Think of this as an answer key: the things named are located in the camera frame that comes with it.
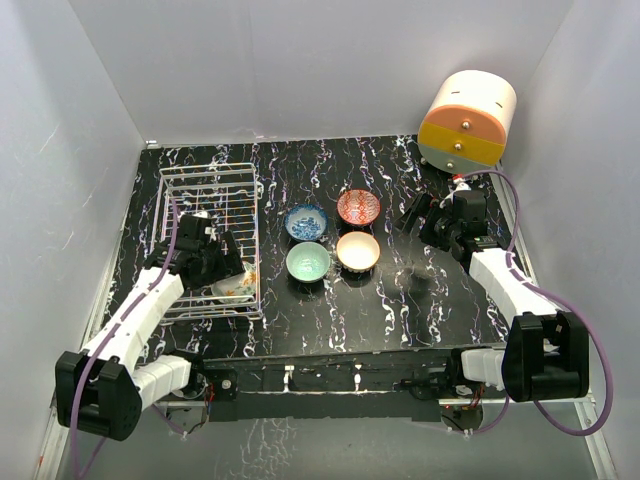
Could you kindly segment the white bowl orange rim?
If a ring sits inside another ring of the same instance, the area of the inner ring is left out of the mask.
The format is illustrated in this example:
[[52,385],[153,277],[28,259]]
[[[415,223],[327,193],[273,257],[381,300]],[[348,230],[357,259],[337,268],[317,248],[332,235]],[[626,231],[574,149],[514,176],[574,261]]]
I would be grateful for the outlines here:
[[381,248],[373,235],[353,231],[338,240],[336,255],[344,268],[354,273],[362,273],[377,264]]

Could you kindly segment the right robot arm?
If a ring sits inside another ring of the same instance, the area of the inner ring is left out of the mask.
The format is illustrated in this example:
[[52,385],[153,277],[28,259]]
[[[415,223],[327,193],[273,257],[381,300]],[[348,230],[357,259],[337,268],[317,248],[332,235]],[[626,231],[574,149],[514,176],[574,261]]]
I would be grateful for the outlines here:
[[589,335],[569,311],[528,288],[510,252],[490,235],[487,201],[461,190],[440,201],[422,193],[395,221],[401,232],[424,223],[420,240],[448,252],[482,286],[509,327],[503,349],[455,350],[447,362],[447,388],[466,397],[482,384],[515,402],[581,398],[589,389]]

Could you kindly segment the white floral bowl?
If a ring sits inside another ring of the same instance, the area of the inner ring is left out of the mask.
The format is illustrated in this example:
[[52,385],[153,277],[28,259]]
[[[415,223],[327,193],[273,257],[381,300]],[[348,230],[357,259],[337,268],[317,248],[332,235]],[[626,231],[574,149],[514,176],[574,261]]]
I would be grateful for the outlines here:
[[241,274],[220,280],[211,286],[211,295],[222,304],[247,303],[254,300],[256,294],[256,268],[248,262],[243,263]]

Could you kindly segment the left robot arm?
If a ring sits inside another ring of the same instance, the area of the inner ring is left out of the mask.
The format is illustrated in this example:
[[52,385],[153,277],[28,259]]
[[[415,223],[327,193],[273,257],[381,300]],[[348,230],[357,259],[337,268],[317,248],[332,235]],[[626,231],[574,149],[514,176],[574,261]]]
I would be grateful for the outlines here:
[[244,273],[232,231],[215,232],[212,221],[183,214],[170,237],[145,259],[137,281],[114,316],[79,351],[55,365],[60,425],[123,441],[141,413],[177,391],[200,396],[207,376],[181,356],[162,355],[140,367],[140,353],[168,310],[186,292]]

